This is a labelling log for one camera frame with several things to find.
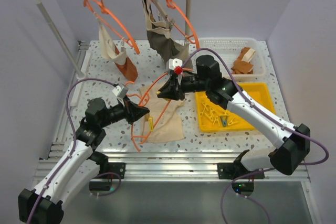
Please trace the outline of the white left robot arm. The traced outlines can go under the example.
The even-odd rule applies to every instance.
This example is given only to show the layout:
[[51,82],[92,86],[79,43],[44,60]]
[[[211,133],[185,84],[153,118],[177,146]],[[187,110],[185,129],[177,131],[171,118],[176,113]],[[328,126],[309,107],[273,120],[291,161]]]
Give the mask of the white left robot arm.
[[128,97],[110,107],[102,98],[90,100],[75,140],[62,158],[33,189],[24,189],[19,194],[20,221],[61,223],[73,197],[91,179],[109,174],[107,156],[96,150],[106,136],[105,127],[121,120],[133,124],[149,112],[147,107],[137,105]]

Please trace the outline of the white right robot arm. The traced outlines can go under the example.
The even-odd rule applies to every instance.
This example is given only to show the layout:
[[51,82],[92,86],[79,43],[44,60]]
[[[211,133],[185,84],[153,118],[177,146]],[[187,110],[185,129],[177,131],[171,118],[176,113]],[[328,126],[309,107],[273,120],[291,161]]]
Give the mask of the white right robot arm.
[[298,126],[276,116],[255,101],[241,86],[226,79],[219,63],[211,55],[196,59],[196,73],[184,76],[182,60],[169,59],[166,68],[168,81],[159,89],[158,98],[184,100],[185,94],[204,91],[215,105],[241,117],[262,133],[271,147],[245,150],[226,168],[233,178],[246,178],[259,169],[274,168],[291,175],[310,152],[310,129]]

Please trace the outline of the orange hanging underwear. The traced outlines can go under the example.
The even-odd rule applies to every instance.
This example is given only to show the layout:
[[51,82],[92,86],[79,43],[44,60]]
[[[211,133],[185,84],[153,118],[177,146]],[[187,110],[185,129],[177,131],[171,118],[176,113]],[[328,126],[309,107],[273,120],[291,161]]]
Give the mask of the orange hanging underwear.
[[136,66],[128,57],[125,48],[122,47],[121,50],[119,50],[115,46],[114,51],[116,57],[114,58],[113,62],[127,80],[134,82],[138,77],[138,71]]

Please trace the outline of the grey hanging underwear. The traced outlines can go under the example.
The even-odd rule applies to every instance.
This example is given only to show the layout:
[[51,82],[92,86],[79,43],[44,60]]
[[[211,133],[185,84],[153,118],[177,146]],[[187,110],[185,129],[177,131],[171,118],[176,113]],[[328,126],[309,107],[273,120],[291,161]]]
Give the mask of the grey hanging underwear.
[[142,0],[143,12],[145,18],[146,35],[150,47],[156,50],[161,56],[164,64],[169,59],[180,59],[186,61],[189,54],[189,44],[183,45],[176,42],[171,34],[174,20],[171,20],[168,16],[164,18],[164,21],[155,20],[151,8],[151,0]]

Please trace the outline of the beige hanging underwear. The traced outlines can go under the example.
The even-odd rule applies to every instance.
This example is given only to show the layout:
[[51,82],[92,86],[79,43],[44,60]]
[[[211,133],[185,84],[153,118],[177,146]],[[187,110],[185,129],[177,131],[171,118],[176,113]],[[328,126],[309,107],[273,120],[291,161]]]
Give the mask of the beige hanging underwear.
[[104,27],[102,21],[98,21],[99,23],[99,46],[101,56],[104,59],[111,60],[115,64],[125,65],[127,59],[126,49],[124,47],[124,43],[121,43],[121,49],[119,50],[106,28]]

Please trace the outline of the brown and cream underwear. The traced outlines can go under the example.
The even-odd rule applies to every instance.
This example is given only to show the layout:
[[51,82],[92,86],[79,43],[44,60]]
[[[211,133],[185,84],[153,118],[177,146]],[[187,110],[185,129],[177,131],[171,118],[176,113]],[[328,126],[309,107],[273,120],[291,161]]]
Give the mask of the brown and cream underwear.
[[254,65],[251,62],[256,51],[250,47],[244,47],[240,51],[240,55],[234,61],[231,67],[232,74],[253,74]]

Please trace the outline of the wooden clip hanger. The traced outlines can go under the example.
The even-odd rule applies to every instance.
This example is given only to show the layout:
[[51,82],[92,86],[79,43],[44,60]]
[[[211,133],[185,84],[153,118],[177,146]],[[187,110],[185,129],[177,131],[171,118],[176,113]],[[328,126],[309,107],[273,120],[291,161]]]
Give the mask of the wooden clip hanger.
[[165,20],[166,28],[171,29],[175,23],[174,19],[170,19],[168,13],[166,12],[165,8],[161,5],[159,0],[151,0],[152,3],[156,6],[157,10],[159,11],[161,17]]

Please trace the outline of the orange hanger with clothes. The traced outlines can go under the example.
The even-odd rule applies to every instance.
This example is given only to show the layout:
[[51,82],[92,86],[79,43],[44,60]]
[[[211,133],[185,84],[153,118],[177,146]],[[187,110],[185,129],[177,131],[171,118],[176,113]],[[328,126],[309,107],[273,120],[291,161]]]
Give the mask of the orange hanger with clothes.
[[130,46],[137,55],[140,54],[135,39],[121,22],[121,20],[104,4],[104,0],[83,0],[83,6],[87,8],[94,16],[108,27],[121,42]]

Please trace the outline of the pile of cream clothespins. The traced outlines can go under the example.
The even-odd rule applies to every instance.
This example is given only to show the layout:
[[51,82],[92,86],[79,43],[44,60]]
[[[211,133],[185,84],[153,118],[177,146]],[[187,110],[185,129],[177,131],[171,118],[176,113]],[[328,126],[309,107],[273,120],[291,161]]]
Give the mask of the pile of cream clothespins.
[[[208,101],[198,103],[197,112],[200,129],[205,132],[229,130],[240,123],[237,116]],[[221,115],[228,116],[227,127],[222,126]]]

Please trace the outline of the yellow plastic tray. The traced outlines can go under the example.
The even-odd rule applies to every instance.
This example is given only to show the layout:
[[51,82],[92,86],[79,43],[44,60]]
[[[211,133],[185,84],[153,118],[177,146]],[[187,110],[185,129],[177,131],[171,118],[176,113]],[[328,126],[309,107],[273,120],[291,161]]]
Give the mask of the yellow plastic tray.
[[[275,113],[275,109],[271,100],[270,93],[268,91],[267,85],[262,82],[257,83],[241,83],[240,86],[259,104],[264,106],[266,109],[271,111],[272,113]],[[196,98],[196,106],[201,101],[208,101],[211,103],[211,101],[207,98],[205,92],[197,92],[195,93]],[[250,131],[254,130],[255,128],[249,124],[247,121],[242,119],[241,117],[237,116],[240,123],[238,123],[236,126],[233,126],[229,130],[222,130],[222,131]]]

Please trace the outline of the teal clothespin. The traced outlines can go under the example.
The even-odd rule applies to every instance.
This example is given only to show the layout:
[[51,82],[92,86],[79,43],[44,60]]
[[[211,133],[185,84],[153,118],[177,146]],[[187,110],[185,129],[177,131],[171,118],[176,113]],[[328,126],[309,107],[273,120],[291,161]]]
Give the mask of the teal clothespin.
[[223,127],[227,127],[228,116],[227,116],[227,115],[221,115],[221,116],[220,116],[220,120],[221,120],[221,122],[222,122],[222,126],[223,126]]

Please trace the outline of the white plastic basket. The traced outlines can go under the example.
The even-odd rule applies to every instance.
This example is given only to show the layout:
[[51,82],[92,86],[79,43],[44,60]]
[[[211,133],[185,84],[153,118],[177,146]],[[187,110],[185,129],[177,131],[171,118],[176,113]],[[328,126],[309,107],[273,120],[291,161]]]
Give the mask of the white plastic basket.
[[231,67],[238,58],[241,50],[245,47],[253,49],[256,53],[252,57],[250,63],[254,65],[253,74],[233,74],[236,81],[252,82],[257,78],[261,78],[266,74],[264,59],[259,48],[257,40],[244,37],[225,37],[225,38],[200,38],[200,47],[210,48],[217,52],[227,67],[232,71]]

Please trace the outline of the aluminium rail frame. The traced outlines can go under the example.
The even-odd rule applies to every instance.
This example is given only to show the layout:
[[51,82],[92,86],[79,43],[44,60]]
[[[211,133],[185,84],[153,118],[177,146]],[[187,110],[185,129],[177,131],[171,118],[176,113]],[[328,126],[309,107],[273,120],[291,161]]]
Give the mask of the aluminium rail frame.
[[[62,116],[49,156],[39,162],[35,180],[41,180],[61,159],[91,99],[103,98],[108,106],[117,103],[111,92],[112,84],[123,82],[124,77],[100,57],[97,41],[86,44],[86,59],[90,80],[78,84],[81,92],[70,96],[70,113]],[[107,155],[110,162],[124,162],[127,180],[214,180],[218,176],[218,163],[232,162],[244,150],[270,146],[270,142],[256,130],[202,132],[194,94],[186,96],[185,104],[177,114],[182,119],[184,132],[180,141],[146,143],[138,152],[131,141],[131,126],[138,130],[140,122],[130,125],[120,121],[106,128],[106,137],[98,151]]]

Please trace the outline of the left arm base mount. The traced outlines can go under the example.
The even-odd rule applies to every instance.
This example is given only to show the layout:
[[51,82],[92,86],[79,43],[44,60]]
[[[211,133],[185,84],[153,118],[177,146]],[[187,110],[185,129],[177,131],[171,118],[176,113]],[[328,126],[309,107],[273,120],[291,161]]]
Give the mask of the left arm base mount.
[[99,173],[95,179],[104,179],[104,181],[90,182],[90,192],[96,193],[98,197],[114,193],[120,187],[121,180],[124,179],[126,164],[109,162],[108,156],[100,152],[93,152],[89,160],[99,166]]

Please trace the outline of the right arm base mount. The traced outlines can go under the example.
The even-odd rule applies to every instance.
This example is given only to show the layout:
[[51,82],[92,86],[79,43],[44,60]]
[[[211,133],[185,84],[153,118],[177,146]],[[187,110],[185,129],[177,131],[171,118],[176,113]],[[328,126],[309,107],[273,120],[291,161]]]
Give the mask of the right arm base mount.
[[[247,175],[251,173],[248,171],[242,164],[242,157],[248,153],[249,150],[245,150],[238,155],[238,157],[232,163],[218,163],[217,164],[217,173],[219,179],[230,179],[234,180],[237,177]],[[232,189],[235,193],[250,196],[254,192],[254,180],[255,179],[264,179],[265,174],[260,173],[257,175],[252,175],[247,177],[247,182],[234,182],[232,183]]]

